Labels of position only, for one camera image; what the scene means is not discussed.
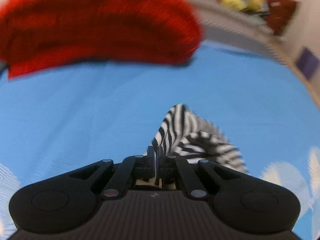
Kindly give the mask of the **dark red cushion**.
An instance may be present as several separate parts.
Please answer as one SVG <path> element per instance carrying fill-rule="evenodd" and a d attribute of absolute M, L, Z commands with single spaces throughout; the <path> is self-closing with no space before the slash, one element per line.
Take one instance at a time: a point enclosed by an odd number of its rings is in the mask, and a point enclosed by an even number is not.
<path fill-rule="evenodd" d="M 295 14 L 299 2 L 295 0 L 266 1 L 268 3 L 269 13 L 264 16 L 264 20 L 267 26 L 273 30 L 274 36 L 281 36 Z"/>

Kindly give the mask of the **black white striped hooded sweater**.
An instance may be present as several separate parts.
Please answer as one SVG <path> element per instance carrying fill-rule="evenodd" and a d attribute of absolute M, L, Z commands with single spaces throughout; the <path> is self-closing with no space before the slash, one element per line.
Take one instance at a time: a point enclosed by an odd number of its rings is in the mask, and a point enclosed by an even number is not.
<path fill-rule="evenodd" d="M 199 117 L 186 105 L 178 104 L 164 117 L 151 145 L 155 150 L 155 176 L 138 180 L 137 185 L 162 188 L 157 180 L 157 148 L 165 155 L 179 155 L 187 159 L 204 185 L 211 180 L 238 178 L 248 174 L 238 147 L 210 121 Z"/>

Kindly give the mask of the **purple box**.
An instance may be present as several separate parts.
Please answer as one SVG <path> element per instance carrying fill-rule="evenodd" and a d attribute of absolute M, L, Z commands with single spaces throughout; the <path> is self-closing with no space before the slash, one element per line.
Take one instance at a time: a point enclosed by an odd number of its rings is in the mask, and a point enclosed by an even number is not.
<path fill-rule="evenodd" d="M 309 48 L 304 47 L 296 60 L 296 66 L 307 80 L 310 80 L 319 67 L 319 57 Z"/>

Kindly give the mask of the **blue patterned bed sheet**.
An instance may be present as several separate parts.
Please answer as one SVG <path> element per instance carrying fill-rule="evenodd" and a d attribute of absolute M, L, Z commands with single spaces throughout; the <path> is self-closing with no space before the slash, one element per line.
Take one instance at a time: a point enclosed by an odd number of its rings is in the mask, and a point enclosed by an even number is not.
<path fill-rule="evenodd" d="M 249 173 L 301 202 L 294 231 L 319 231 L 319 109 L 296 76 L 257 54 L 203 42 L 182 67 L 80 62 L 8 78 L 1 71 L 1 239 L 21 187 L 101 159 L 142 154 L 169 109 L 185 104 L 240 151 Z"/>

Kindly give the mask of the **red folded blanket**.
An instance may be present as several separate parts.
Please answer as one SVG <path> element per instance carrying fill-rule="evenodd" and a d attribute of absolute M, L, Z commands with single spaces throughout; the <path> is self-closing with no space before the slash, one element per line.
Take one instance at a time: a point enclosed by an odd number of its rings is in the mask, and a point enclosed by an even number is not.
<path fill-rule="evenodd" d="M 14 78 L 82 60 L 182 64 L 202 31 L 185 0 L 8 0 L 1 61 Z"/>

